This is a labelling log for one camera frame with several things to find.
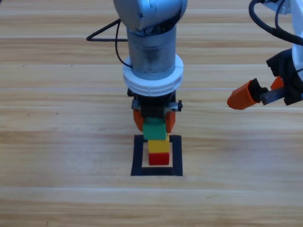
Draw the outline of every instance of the black cable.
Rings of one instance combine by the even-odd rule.
[[[121,19],[118,19],[118,20],[115,20],[114,22],[110,23],[109,25],[106,25],[104,28],[94,32],[93,34],[89,35],[86,40],[87,41],[91,41],[91,42],[115,42],[115,48],[116,48],[116,54],[117,54],[117,57],[118,59],[124,64],[126,65],[127,67],[130,67],[132,68],[131,65],[128,65],[126,64],[119,56],[119,53],[118,53],[118,42],[128,42],[127,39],[118,39],[118,33],[119,33],[119,27],[120,27],[120,23],[121,23]],[[115,26],[115,25],[118,25],[117,27],[117,31],[116,31],[116,37],[115,39],[94,39],[95,36],[105,32],[106,30],[108,30],[109,28]]]
[[[267,31],[268,33],[273,33],[273,28],[265,24],[255,13],[255,5],[260,3],[261,0],[252,0],[249,5],[249,14],[251,19],[263,30]]]
[[[281,11],[281,8],[282,8],[284,2],[285,2],[285,0],[282,0],[278,6],[278,9],[276,10],[275,25],[276,25],[276,29],[280,29],[280,30],[282,30],[282,28],[280,28],[280,26],[279,26],[279,14],[280,14],[280,11]]]
[[[117,31],[116,31],[116,41],[115,41],[116,54],[117,54],[118,59],[122,62],[122,64],[126,65],[126,66],[129,67],[129,68],[132,68],[131,65],[126,64],[126,63],[120,58],[119,53],[118,53],[118,34],[119,34],[120,23],[121,23],[121,20],[118,22]]]
[[[87,41],[91,41],[91,42],[115,42],[116,39],[94,39],[95,36],[105,32],[106,30],[108,30],[109,28],[117,25],[119,22],[121,22],[121,19],[115,20],[114,22],[110,23],[109,25],[106,25],[104,28],[94,32],[93,34],[91,34],[90,36],[88,36],[86,38]],[[127,39],[118,39],[118,42],[128,42]]]
[[[250,2],[250,6],[249,6],[249,13],[250,13],[251,19],[259,27],[261,27],[263,30],[267,31],[268,33],[270,33],[271,35],[273,35],[279,39],[303,46],[303,39],[301,37],[290,34],[283,29],[276,29],[274,27],[270,27],[267,24],[265,24],[255,13],[254,8],[255,8],[256,4],[258,4],[258,3],[264,3],[264,0],[252,0]]]

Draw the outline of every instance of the orange gripper pad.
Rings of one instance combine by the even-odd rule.
[[[174,127],[176,122],[176,112],[167,112],[166,113],[166,132],[171,133],[172,128]]]
[[[272,90],[284,87],[284,82],[280,76],[277,76],[273,84],[271,85]]]
[[[254,101],[248,90],[248,86],[251,83],[251,80],[244,84],[242,87],[234,90],[232,95],[227,100],[227,105],[236,110],[244,110],[258,102]]]
[[[134,122],[136,123],[138,129],[143,131],[144,118],[141,115],[141,111],[134,110]]]

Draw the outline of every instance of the wooden table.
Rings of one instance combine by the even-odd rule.
[[[113,43],[85,40],[118,18],[113,2],[3,0],[0,226],[302,227],[303,103],[226,104],[250,79],[269,87],[265,61],[291,47],[255,25],[248,4],[189,0],[173,132],[184,177],[131,177],[140,132],[122,65]],[[257,12],[273,25],[274,12]],[[280,21],[292,29],[289,16]],[[119,52],[128,56],[127,43]]]

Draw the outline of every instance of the black square outline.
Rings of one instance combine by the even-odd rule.
[[[170,135],[172,143],[172,167],[142,167],[143,145],[147,140],[143,135],[134,136],[134,154],[131,176],[183,176],[182,137]]]

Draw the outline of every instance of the white ring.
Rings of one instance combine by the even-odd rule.
[[[125,61],[131,64],[130,57]],[[174,92],[182,83],[184,64],[181,58],[176,55],[176,68],[174,72],[164,79],[146,80],[134,75],[132,69],[123,66],[125,84],[131,91],[142,96],[163,96]]]

